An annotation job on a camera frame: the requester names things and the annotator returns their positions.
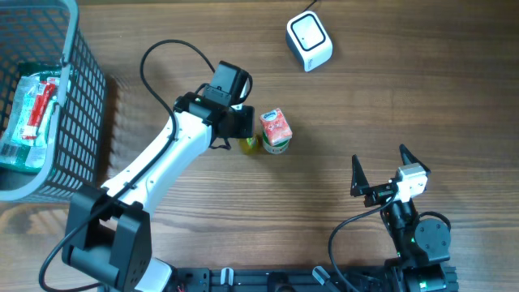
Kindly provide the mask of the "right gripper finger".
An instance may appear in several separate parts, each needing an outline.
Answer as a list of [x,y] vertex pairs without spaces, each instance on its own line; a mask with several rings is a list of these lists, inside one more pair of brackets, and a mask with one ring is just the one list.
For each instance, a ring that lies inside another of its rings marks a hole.
[[411,165],[418,163],[421,167],[423,167],[426,174],[431,173],[431,170],[425,164],[423,164],[404,144],[401,144],[399,146],[399,151],[401,154],[403,165]]
[[351,189],[354,191],[361,191],[363,189],[368,188],[369,182],[367,181],[367,177],[364,174],[361,163],[358,159],[357,155],[352,156],[352,179],[351,179]]

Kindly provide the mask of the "yellow liquid small bottle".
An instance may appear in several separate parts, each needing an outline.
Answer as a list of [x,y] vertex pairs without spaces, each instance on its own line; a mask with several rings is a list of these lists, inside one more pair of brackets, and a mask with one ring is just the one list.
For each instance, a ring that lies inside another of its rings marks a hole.
[[260,140],[257,134],[254,134],[252,137],[238,139],[238,145],[242,152],[246,155],[252,155],[257,153]]

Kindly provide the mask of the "red white carton cup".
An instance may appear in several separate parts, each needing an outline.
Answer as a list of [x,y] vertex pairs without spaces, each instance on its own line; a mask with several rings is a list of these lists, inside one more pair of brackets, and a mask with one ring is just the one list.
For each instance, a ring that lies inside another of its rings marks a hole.
[[281,154],[289,147],[293,132],[280,108],[259,116],[263,128],[263,146],[271,154]]

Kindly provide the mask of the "red stick packet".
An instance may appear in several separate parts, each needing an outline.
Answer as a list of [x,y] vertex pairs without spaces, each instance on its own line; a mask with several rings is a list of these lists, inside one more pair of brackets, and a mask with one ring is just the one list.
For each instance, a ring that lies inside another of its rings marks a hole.
[[41,81],[37,85],[35,101],[28,121],[22,130],[22,140],[35,140],[37,138],[38,129],[57,84],[58,81],[55,77],[49,77],[46,81]]

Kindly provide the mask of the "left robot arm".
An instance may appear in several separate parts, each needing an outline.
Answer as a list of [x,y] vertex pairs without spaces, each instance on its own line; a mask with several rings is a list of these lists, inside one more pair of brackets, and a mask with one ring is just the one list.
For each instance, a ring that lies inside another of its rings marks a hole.
[[152,254],[151,218],[167,190],[216,139],[249,138],[254,108],[245,100],[253,79],[220,62],[212,80],[174,103],[160,134],[123,172],[72,197],[62,262],[103,291],[173,291],[175,267]]

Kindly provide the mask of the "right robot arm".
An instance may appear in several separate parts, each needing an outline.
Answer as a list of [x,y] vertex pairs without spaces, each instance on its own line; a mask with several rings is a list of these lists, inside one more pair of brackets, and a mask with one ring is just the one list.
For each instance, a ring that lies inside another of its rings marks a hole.
[[451,223],[438,212],[418,212],[413,199],[427,189],[431,170],[405,146],[403,165],[387,183],[372,186],[357,156],[352,156],[353,197],[376,207],[397,251],[386,260],[386,281],[394,291],[458,291],[457,272],[450,260]]

